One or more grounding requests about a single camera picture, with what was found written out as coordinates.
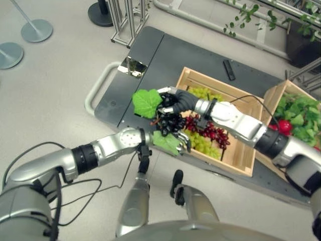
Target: wooden crate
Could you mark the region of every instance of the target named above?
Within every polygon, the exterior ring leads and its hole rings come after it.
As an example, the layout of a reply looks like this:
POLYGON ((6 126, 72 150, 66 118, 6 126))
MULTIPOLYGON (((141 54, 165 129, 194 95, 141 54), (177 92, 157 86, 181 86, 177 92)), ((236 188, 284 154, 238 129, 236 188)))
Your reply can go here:
MULTIPOLYGON (((278 103, 280 102, 281 97, 283 96, 284 93, 302 94, 310 97, 311 99, 315 99, 311 95, 306 93, 303 89, 293 84, 291 81, 286 80, 274 86, 273 88, 270 88, 269 90, 267 90, 264 95, 264 105, 271 111, 272 114, 274 114, 274 112, 276 111, 278 103)), ((263 109, 262 119, 261 119, 262 122, 265 123, 266 125, 269 125, 271 119, 272 119, 271 115, 265 109, 263 109)), ((262 155, 259 152, 256 152, 256 159, 258 159, 261 163, 263 163, 265 166, 267 166, 269 169, 275 172, 279 177, 286 180, 284 173, 281 172, 278 168, 276 168, 273 165, 270 158, 262 155)))
MULTIPOLYGON (((232 101, 250 94, 187 67, 184 67, 176 87, 183 90, 187 90, 189 87, 206 87, 213 93, 221 94, 225 101, 232 101)), ((241 112, 257 119, 261 118, 262 105, 255 98, 245 97, 233 102, 233 104, 241 112)), ((222 160, 214 159, 194 149, 190 155, 226 171, 251 177, 255 150, 236 140, 231 135, 229 135, 229 141, 231 145, 227 147, 222 160)))

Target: green vegetable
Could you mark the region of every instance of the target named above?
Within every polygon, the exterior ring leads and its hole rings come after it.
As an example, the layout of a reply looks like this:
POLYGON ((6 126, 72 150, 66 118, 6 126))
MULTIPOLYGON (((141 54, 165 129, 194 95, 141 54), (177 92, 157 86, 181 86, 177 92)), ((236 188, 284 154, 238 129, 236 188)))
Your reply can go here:
POLYGON ((163 137, 160 131, 154 131, 152 141, 154 145, 162 147, 165 150, 172 152, 174 155, 179 154, 176 147, 179 146, 180 141, 172 134, 168 134, 166 137, 163 137))
POLYGON ((303 116, 301 114, 298 114, 296 117, 294 117, 291 121, 292 125, 298 125, 301 126, 304 123, 303 116))
POLYGON ((308 96, 285 93, 275 110, 274 117, 293 125, 292 135, 310 146, 317 143, 321 131, 319 102, 308 96))
POLYGON ((140 89, 132 95, 134 113, 146 118, 155 116, 156 107, 162 102, 162 98, 155 89, 147 91, 140 89))

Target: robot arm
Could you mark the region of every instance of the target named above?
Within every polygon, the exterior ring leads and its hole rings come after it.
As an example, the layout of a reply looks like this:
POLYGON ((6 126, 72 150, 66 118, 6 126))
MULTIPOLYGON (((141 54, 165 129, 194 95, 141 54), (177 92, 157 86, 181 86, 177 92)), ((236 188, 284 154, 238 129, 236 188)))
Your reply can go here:
POLYGON ((211 119, 218 127, 226 129, 236 139, 271 158, 278 168, 285 168, 289 183, 310 197, 314 216, 313 232, 321 240, 321 154, 317 150, 294 137, 268 128, 261 121, 241 113, 229 102, 197 99, 174 87, 165 87, 158 92, 174 94, 178 99, 178 104, 159 111, 178 113, 194 110, 204 118, 211 119))

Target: black cable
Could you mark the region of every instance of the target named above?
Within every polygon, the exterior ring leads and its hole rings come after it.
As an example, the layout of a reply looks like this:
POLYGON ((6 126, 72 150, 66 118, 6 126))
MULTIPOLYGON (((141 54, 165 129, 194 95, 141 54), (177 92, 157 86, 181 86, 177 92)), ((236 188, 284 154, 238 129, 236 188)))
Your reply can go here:
POLYGON ((62 196, 61 196, 61 182, 59 173, 55 173, 56 182, 57 182, 57 209, 55 212, 55 218, 52 223, 51 233, 50 233, 50 241, 56 241, 58 238, 58 224, 59 224, 59 217, 61 211, 61 203, 62 203, 62 196))
POLYGON ((269 115, 272 117, 272 119, 274 120, 276 126, 277 126, 277 130, 280 129, 280 126, 279 126, 279 123, 277 122, 276 118, 273 116, 273 114, 271 113, 271 111, 265 106, 265 104, 262 103, 262 101, 259 100, 258 97, 256 97, 255 95, 252 95, 252 94, 249 94, 249 95, 245 95, 245 96, 242 96, 242 97, 239 97, 239 98, 236 98, 232 101, 230 101, 230 103, 233 103, 239 99, 242 99, 242 98, 245 98, 245 97, 253 97, 255 98, 258 102, 260 102, 260 104, 266 109, 266 111, 269 113, 269 115))
POLYGON ((63 145, 60 145, 59 143, 56 142, 42 142, 40 144, 37 144, 29 149, 27 149, 26 151, 22 152, 19 156, 17 156, 11 163, 10 165, 7 167, 5 173, 4 173, 4 177, 2 179, 2 189, 4 189, 6 183, 7 183, 7 175, 9 170, 11 169, 11 167, 21 158, 23 157, 25 154, 27 154, 28 152, 32 151, 33 149, 39 147, 39 146, 43 146, 43 145, 47 145, 47 144, 52 144, 52 145, 56 145, 58 147, 60 147, 61 149, 64 149, 65 147, 63 145))
POLYGON ((72 220, 70 220, 70 221, 67 222, 67 223, 60 223, 59 226, 67 226, 67 225, 71 224, 73 221, 75 221, 76 218, 83 212, 83 210, 87 207, 87 205, 88 205, 89 202, 92 200, 92 198, 93 198, 98 192, 106 191, 106 190, 111 189, 111 188, 114 188, 114 187, 117 187, 117 188, 119 188, 119 189, 122 188, 122 186, 123 186, 123 184, 124 184, 124 182, 125 182, 125 179, 126 179, 126 177, 127 177, 127 174, 128 174, 129 168, 130 168, 130 165, 131 165, 131 163, 132 163, 132 160, 134 159, 134 156, 135 156, 136 154, 137 154, 137 151, 134 153, 134 155, 132 155, 132 157, 131 157, 131 159, 130 159, 130 161, 129 161, 129 164, 128 164, 128 166, 127 166, 125 175, 124 175, 124 177, 123 177, 123 180, 122 180, 120 186, 118 186, 118 185, 113 185, 113 186, 106 187, 106 188, 103 188, 103 189, 100 189, 100 190, 99 190, 99 188, 101 187, 102 181, 101 181, 100 179, 98 179, 98 178, 82 180, 82 181, 74 182, 74 183, 67 184, 67 185, 63 186, 62 188, 68 187, 68 186, 71 186, 71 185, 75 185, 75 184, 79 184, 79 183, 83 183, 83 182, 94 181, 94 180, 100 182, 99 185, 98 185, 98 187, 96 188, 96 190, 95 190, 94 192, 89 193, 89 194, 86 194, 86 195, 83 195, 83 196, 78 197, 77 199, 75 199, 75 200, 73 200, 73 201, 70 201, 70 202, 68 202, 68 203, 65 203, 65 204, 62 204, 62 205, 61 205, 61 207, 67 206, 67 205, 69 205, 69 204, 72 204, 72 203, 74 203, 74 202, 76 202, 76 201, 84 198, 84 197, 91 196, 91 197, 88 199, 88 201, 85 203, 85 205, 82 207, 82 209, 78 212, 78 214, 77 214, 72 220))

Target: grape leaf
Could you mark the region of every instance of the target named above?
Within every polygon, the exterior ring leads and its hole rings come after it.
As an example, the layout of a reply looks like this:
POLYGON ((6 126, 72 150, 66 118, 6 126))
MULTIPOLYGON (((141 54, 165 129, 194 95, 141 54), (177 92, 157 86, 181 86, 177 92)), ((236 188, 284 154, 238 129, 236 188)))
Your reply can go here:
POLYGON ((162 102, 162 98, 155 89, 147 91, 140 89, 132 95, 134 113, 146 118, 155 116, 156 107, 162 102))
POLYGON ((176 147, 179 146, 180 141, 172 134, 168 134, 166 137, 163 137, 160 131, 154 131, 152 141, 154 145, 162 147, 165 150, 172 152, 174 155, 179 154, 176 147))
POLYGON ((292 125, 298 125, 301 126, 304 123, 303 116, 301 114, 298 114, 296 117, 294 117, 291 121, 292 125))

